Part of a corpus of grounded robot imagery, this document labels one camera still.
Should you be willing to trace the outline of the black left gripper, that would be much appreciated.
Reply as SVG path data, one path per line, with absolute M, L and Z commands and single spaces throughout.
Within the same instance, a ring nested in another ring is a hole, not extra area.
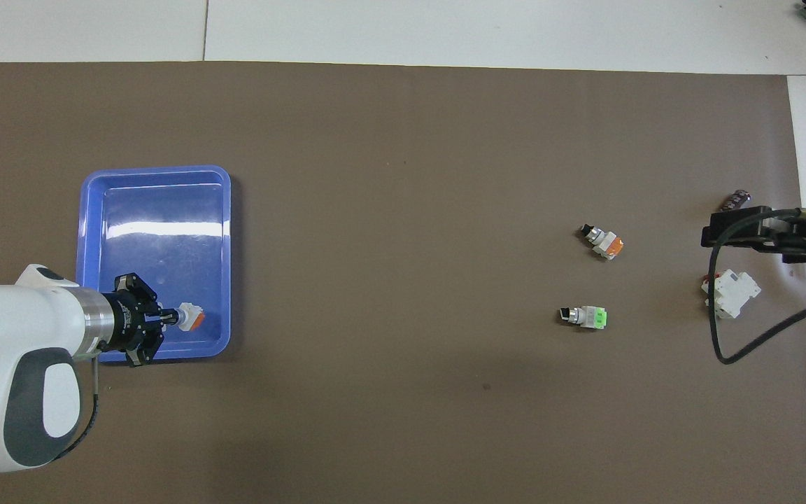
M 135 274 L 123 274 L 114 280 L 115 289 L 103 293 L 113 315 L 113 329 L 100 342 L 100 351 L 120 351 L 132 367 L 153 362 L 164 341 L 163 332 L 170 323 L 180 321 L 178 312 L 161 312 L 157 294 Z

